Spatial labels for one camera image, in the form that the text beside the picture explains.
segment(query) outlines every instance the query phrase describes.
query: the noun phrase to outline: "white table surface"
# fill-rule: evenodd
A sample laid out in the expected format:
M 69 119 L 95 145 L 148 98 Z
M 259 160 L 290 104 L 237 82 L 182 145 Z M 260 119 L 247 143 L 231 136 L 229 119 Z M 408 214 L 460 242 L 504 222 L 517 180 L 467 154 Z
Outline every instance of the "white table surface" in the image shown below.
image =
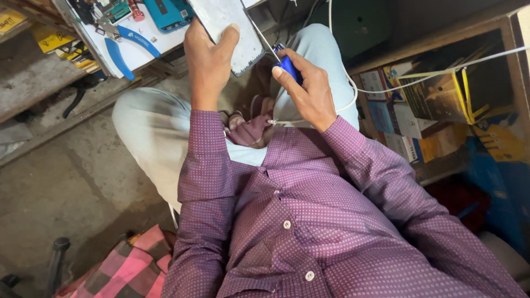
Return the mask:
M 261 0 L 242 1 L 245 7 L 250 7 Z M 138 7 L 145 14 L 145 19 L 143 21 L 135 22 L 133 17 L 130 16 L 128 19 L 120 21 L 119 25 L 140 33 L 149 41 L 155 37 L 156 42 L 151 42 L 162 55 L 184 42 L 184 34 L 189 25 L 170 33 L 162 33 L 156 27 L 153 18 L 147 10 L 147 7 L 144 4 L 138 4 Z M 123 77 L 123 73 L 121 73 L 121 71 L 116 67 L 110 58 L 109 52 L 107 51 L 107 46 L 105 45 L 105 36 L 96 33 L 95 27 L 92 25 L 85 25 L 83 23 L 81 23 L 81 25 L 87 32 L 88 38 L 92 39 L 92 42 L 95 45 L 96 52 L 93 54 L 101 57 L 101 59 L 107 64 L 107 69 L 111 71 L 113 76 L 118 78 Z M 140 68 L 155 59 L 146 49 L 131 40 L 122 38 L 122 41 L 119 42 L 118 45 L 120 47 L 123 60 L 131 71 Z

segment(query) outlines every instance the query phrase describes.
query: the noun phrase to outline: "blue phone part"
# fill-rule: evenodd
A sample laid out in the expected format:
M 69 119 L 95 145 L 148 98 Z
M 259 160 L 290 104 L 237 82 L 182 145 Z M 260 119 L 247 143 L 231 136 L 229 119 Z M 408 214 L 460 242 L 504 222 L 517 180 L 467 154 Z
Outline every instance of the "blue phone part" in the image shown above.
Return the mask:
M 123 38 L 128 39 L 128 40 L 132 40 L 135 43 L 141 45 L 146 50 L 148 50 L 151 53 L 151 55 L 153 55 L 155 58 L 160 57 L 160 52 L 145 37 L 141 36 L 140 34 L 138 34 L 135 31 L 133 31 L 131 29 L 127 29 L 127 28 L 125 28 L 123 26 L 118 25 L 116 27 L 118 28 L 118 32 L 120 33 L 120 35 Z
M 107 45 L 107 51 L 109 51 L 110 58 L 112 59 L 112 62 L 114 62 L 116 67 L 121 71 L 121 73 L 123 73 L 126 78 L 128 78 L 129 80 L 134 80 L 136 76 L 125 64 L 125 61 L 121 56 L 118 44 L 108 37 L 105 37 L 105 44 Z
M 296 80 L 296 83 L 298 83 L 298 85 L 302 86 L 302 84 L 304 83 L 304 79 L 302 78 L 302 74 L 300 73 L 299 70 L 297 70 L 295 68 L 295 66 L 293 65 L 293 62 L 291 61 L 291 59 L 289 58 L 289 56 L 285 56 L 281 59 L 281 63 L 280 62 L 276 62 L 274 66 L 279 66 L 281 68 L 283 68 L 285 71 L 287 71 L 291 76 L 293 76 L 293 78 Z
M 189 24 L 195 15 L 186 0 L 144 0 L 144 4 L 156 27 L 163 33 Z

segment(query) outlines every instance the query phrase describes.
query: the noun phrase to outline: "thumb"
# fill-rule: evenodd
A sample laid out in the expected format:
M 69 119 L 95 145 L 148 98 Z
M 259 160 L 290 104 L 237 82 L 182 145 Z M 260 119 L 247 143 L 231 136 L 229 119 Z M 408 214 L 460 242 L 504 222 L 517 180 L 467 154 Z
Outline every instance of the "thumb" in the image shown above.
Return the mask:
M 227 55 L 232 56 L 234 53 L 235 46 L 239 42 L 239 26 L 235 23 L 230 24 L 226 27 L 225 31 L 221 35 L 221 40 L 215 46 L 217 50 L 220 50 Z
M 272 69 L 272 76 L 280 83 L 280 85 L 287 90 L 287 94 L 291 96 L 293 101 L 303 98 L 307 92 L 296 83 L 296 80 L 291 74 L 286 72 L 283 68 L 275 66 Z

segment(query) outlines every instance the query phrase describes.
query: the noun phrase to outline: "red tool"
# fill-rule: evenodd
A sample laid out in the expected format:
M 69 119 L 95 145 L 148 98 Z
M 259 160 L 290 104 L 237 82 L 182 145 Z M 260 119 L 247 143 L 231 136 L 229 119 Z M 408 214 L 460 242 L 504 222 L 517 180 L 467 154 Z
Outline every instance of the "red tool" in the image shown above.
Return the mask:
M 143 21 L 145 19 L 145 14 L 138 8 L 136 0 L 127 0 L 129 7 L 132 11 L 132 19 L 136 22 Z

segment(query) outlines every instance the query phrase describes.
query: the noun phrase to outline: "concrete floor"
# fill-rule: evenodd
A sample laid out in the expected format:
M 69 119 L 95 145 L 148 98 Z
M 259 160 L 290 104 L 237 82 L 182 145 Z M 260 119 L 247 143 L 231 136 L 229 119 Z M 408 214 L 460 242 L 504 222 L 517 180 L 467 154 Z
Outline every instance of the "concrete floor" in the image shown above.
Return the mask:
M 243 110 L 261 90 L 253 72 L 232 77 L 220 110 Z M 157 88 L 189 98 L 187 77 Z M 83 275 L 128 230 L 155 224 L 174 231 L 167 203 L 118 137 L 112 108 L 0 170 L 0 276 L 17 274 L 14 289 L 43 296 L 51 245 L 65 236 L 64 280 Z

